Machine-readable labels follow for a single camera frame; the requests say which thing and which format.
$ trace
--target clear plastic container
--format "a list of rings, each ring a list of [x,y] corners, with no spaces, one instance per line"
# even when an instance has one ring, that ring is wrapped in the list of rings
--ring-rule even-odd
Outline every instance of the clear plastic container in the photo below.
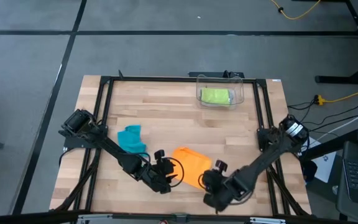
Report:
[[[196,97],[200,108],[233,110],[244,102],[242,79],[198,75]]]

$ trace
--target gray carpet floor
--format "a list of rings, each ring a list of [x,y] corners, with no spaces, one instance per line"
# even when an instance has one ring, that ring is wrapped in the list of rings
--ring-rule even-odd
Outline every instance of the gray carpet floor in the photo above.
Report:
[[[80,3],[80,0],[0,0],[0,29],[71,30]],[[278,3],[290,16],[313,5],[290,0]],[[358,13],[358,1],[352,3]],[[306,17],[289,21],[269,0],[97,0],[88,1],[80,30],[353,31],[356,25],[347,6],[338,2],[323,2]],[[0,35],[0,141],[5,143],[4,149],[0,149],[0,215],[11,211],[68,38]],[[288,104],[310,101],[315,94],[335,99],[358,91],[358,86],[316,84],[313,78],[357,71],[358,37],[77,36],[25,201],[25,213],[48,210],[64,141],[57,131],[73,111],[82,76],[117,75],[119,69],[128,76],[179,77],[190,71],[236,70],[250,78],[282,79]],[[305,121],[319,122],[357,104],[358,96],[315,106]],[[304,113],[290,112],[297,117]],[[309,194],[315,215],[338,218],[333,202],[314,192]]]

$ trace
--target yellow cable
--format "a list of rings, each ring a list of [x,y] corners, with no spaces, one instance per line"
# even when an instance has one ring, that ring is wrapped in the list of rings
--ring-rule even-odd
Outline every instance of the yellow cable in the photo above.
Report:
[[[345,96],[345,97],[339,98],[339,99],[337,99],[337,100],[324,100],[324,102],[325,102],[325,103],[335,103],[335,102],[338,102],[338,101],[341,101],[341,100],[346,100],[346,99],[348,99],[348,98],[350,98],[350,97],[352,97],[352,96],[356,96],[356,95],[358,95],[358,92],[357,92],[357,93],[353,93],[353,94],[351,94],[351,95],[349,95],[349,96]]]
[[[280,9],[281,7],[274,1],[274,0],[271,0],[276,6],[277,6],[277,9]],[[295,19],[300,19],[302,18],[303,16],[305,16],[307,13],[309,13],[314,7],[317,6],[317,4],[320,3],[321,0],[318,0],[309,10],[307,10],[305,13],[303,13],[302,15],[300,16],[297,16],[297,17],[289,17],[287,16],[285,13],[284,13],[284,9],[282,9],[280,12],[283,14],[284,17],[286,17],[287,19],[291,19],[291,20],[295,20]]]

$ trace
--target teal cloth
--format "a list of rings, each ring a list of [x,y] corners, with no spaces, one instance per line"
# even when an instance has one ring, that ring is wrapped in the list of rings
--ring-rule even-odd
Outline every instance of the teal cloth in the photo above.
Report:
[[[130,125],[117,134],[118,145],[125,151],[140,153],[146,151],[146,145],[140,140],[140,125]]]

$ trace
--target wooden tabletop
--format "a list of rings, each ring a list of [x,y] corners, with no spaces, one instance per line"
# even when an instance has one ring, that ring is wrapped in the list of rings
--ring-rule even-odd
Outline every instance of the wooden tabletop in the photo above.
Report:
[[[93,111],[100,76],[84,76],[76,109]],[[109,109],[108,136],[117,142],[117,132],[128,125],[142,126],[141,138],[150,155],[159,149],[171,156],[174,149],[187,146],[213,161],[228,164],[226,175],[250,164],[259,154],[258,128],[254,92],[251,84],[244,85],[245,100],[235,110],[200,109],[196,105],[196,83],[114,81]],[[280,80],[267,80],[274,123],[277,125],[288,113]],[[264,123],[267,117],[260,90]],[[50,208],[59,206],[76,185],[84,149],[65,155],[58,173]],[[310,213],[300,164],[289,153],[281,156],[285,183],[295,200]],[[278,209],[282,212],[280,191],[276,186]],[[80,208],[85,207],[83,191]],[[215,211],[203,203],[203,190],[186,183],[169,194],[151,191],[142,181],[136,182],[122,171],[117,160],[102,151],[92,208],[94,212],[128,213],[189,213],[213,215]],[[259,175],[254,194],[242,205],[228,206],[221,215],[271,215],[266,173]]]

